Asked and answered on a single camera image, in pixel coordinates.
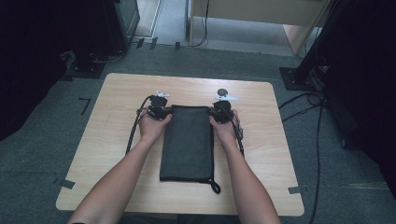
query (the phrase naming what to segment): black tape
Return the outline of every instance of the black tape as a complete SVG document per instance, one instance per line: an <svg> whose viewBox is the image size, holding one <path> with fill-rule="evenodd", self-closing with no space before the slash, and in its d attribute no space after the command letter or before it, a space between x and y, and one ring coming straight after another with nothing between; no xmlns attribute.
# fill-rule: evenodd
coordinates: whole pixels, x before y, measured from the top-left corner
<svg viewBox="0 0 396 224"><path fill-rule="evenodd" d="M83 109L82 112L81 112L81 115L84 115L85 111L86 111L87 108L88 108L88 105L89 105L90 102L91 102L91 99L85 99L85 98L81 98L81 97L79 97L78 99L79 99L79 100L85 100L85 101L87 101L87 104L85 104L84 109Z"/></svg>
<svg viewBox="0 0 396 224"><path fill-rule="evenodd" d="M145 38L139 39L139 42L137 42L136 48L137 48L137 49L142 48L143 43L145 43Z"/></svg>
<svg viewBox="0 0 396 224"><path fill-rule="evenodd" d="M176 42L175 44L175 51L180 49L180 42Z"/></svg>
<svg viewBox="0 0 396 224"><path fill-rule="evenodd" d="M56 178L53 184L67 189L72 189L76 185L76 183L73 181L61 179L61 178Z"/></svg>
<svg viewBox="0 0 396 224"><path fill-rule="evenodd" d="M155 46L157 45L157 40L158 40L158 37L155 37L154 39L152 39L149 49L155 49Z"/></svg>
<svg viewBox="0 0 396 224"><path fill-rule="evenodd" d="M300 187L289 188L289 194L301 193Z"/></svg>

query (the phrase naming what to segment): black pouch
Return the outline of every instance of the black pouch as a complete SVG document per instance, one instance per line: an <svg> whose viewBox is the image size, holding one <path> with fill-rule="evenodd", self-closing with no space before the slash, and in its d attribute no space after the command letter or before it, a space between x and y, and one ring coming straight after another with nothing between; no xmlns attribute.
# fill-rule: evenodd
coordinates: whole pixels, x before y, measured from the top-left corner
<svg viewBox="0 0 396 224"><path fill-rule="evenodd" d="M210 184L219 194L208 107L172 105L172 111L172 120L165 128L160 180Z"/></svg>

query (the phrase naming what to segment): left hand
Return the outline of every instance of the left hand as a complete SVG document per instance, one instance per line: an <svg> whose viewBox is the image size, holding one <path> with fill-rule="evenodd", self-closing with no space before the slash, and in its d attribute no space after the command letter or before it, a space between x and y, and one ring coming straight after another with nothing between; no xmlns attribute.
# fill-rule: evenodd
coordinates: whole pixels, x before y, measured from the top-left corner
<svg viewBox="0 0 396 224"><path fill-rule="evenodd" d="M169 114L165 119L156 120L147 114L147 110L143 109L142 117L139 120L140 138L141 140L150 141L154 143L163 132L163 128L169 121L172 115Z"/></svg>

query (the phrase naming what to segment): floor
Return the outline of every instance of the floor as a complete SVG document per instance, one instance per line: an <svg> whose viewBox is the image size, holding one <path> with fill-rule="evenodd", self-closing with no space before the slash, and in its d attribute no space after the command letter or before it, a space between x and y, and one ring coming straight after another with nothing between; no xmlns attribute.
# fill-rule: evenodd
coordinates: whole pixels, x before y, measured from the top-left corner
<svg viewBox="0 0 396 224"><path fill-rule="evenodd" d="M134 41L145 38L150 43L157 37L157 44L187 47L185 0L138 0L141 22L136 30ZM198 45L205 35L203 18L195 18L193 45ZM149 30L145 35L140 31ZM279 56L294 56L282 24L253 21L231 21L209 18L206 24L206 41L202 49L222 49L239 52L255 52ZM315 41L317 29L314 30L304 48L298 54L304 57Z"/></svg>

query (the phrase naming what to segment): right hand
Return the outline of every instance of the right hand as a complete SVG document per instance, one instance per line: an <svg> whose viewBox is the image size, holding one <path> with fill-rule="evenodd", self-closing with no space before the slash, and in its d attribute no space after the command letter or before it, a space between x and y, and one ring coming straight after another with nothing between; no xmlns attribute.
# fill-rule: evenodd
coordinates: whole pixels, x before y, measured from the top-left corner
<svg viewBox="0 0 396 224"><path fill-rule="evenodd" d="M215 119L210 116L209 122L213 126L216 131L216 134L220 140L220 142L224 144L235 144L236 145L236 135L233 130L233 125L230 121L226 123L217 123ZM236 110L233 110L233 123L238 125L238 114Z"/></svg>

